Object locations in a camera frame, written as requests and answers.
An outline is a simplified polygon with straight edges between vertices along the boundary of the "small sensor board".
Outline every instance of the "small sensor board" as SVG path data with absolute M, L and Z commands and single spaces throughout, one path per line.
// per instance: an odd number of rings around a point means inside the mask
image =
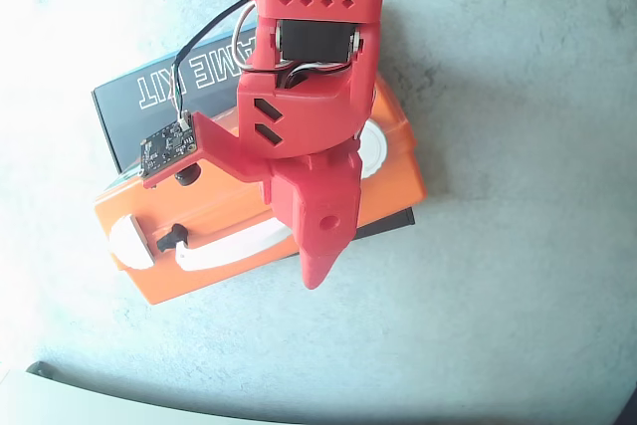
M 197 150 L 192 115 L 186 114 L 188 129 L 171 123 L 141 142 L 141 177 L 146 179 L 172 166 Z

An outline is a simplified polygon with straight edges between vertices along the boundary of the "gray concrete floor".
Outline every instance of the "gray concrete floor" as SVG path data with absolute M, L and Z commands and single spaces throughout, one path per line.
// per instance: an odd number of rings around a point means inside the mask
M 244 417 L 610 424 L 637 380 L 637 0 L 386 0 L 418 225 L 313 293 L 290 259 L 150 307 L 93 217 L 90 91 L 230 1 L 1 1 L 0 360 Z

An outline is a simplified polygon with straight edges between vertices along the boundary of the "orange box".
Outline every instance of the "orange box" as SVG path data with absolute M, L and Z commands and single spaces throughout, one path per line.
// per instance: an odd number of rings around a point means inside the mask
M 386 158 L 374 174 L 362 181 L 359 227 L 407 209 L 426 197 L 414 155 L 416 141 L 411 125 L 380 77 L 376 81 L 372 119 L 386 138 Z M 231 131 L 236 129 L 234 110 L 215 120 Z M 176 223 L 188 230 L 188 248 L 196 249 L 273 218 L 270 207 L 261 199 L 259 184 L 242 183 L 210 163 L 202 162 L 200 166 L 201 176 L 187 188 L 176 180 L 166 180 L 154 189 L 144 189 L 134 171 L 132 177 L 124 173 L 96 200 L 95 210 L 107 235 L 120 218 L 132 215 L 136 220 L 137 233 L 145 239 L 154 265 L 133 269 L 111 255 L 151 304 L 224 281 L 298 251 L 289 236 L 245 259 L 199 271 L 184 271 L 177 264 L 174 250 L 161 253 L 156 242 Z

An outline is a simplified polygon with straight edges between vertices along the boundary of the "electronic component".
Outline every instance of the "electronic component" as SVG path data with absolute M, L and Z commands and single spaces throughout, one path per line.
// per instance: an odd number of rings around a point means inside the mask
M 299 62 L 349 61 L 355 24 L 311 20 L 281 21 L 283 58 Z
M 171 123 L 141 142 L 141 172 L 144 179 L 168 168 L 197 150 L 192 116 L 185 114 L 188 129 L 182 129 L 179 121 Z

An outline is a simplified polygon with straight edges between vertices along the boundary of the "cable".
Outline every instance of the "cable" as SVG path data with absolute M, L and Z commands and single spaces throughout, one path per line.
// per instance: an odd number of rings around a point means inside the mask
M 237 66 L 244 72 L 253 72 L 253 73 L 256 73 L 257 70 L 255 70 L 251 65 L 248 65 L 243 60 L 241 60 L 241 58 L 239 57 L 238 47 L 239 47 L 239 35 L 241 34 L 241 28 L 243 27 L 243 24 L 246 21 L 246 18 L 248 18 L 248 16 L 250 15 L 250 12 L 252 12 L 255 9 L 255 7 L 257 7 L 257 3 L 254 0 L 251 0 L 250 2 L 248 2 L 248 5 L 246 5 L 246 8 L 243 10 L 243 12 L 241 12 L 239 19 L 237 20 L 237 24 L 235 25 L 235 30 L 232 33 L 232 49 L 231 49 L 232 59 L 235 61 L 235 64 L 237 64 Z M 286 70 L 287 68 L 289 68 L 292 63 L 293 63 L 292 61 L 286 60 L 286 61 L 280 62 L 279 64 L 276 64 L 271 71 L 259 71 L 259 72 L 279 72 L 281 70 Z
M 179 75 L 179 66 L 181 65 L 181 62 L 184 61 L 190 51 L 222 20 L 249 2 L 249 0 L 239 0 L 221 12 L 214 19 L 208 22 L 208 25 L 201 29 L 201 31 L 199 31 L 199 33 L 195 35 L 175 56 L 170 72 L 170 93 L 172 95 L 172 104 L 177 110 L 177 120 L 183 120 L 183 95 L 181 93 L 181 77 Z
M 344 72 L 351 67 L 351 63 L 348 64 L 302 64 L 294 68 L 286 80 L 284 81 L 284 89 L 291 89 L 294 84 L 294 79 L 302 72 L 311 72 L 317 75 L 331 75 Z

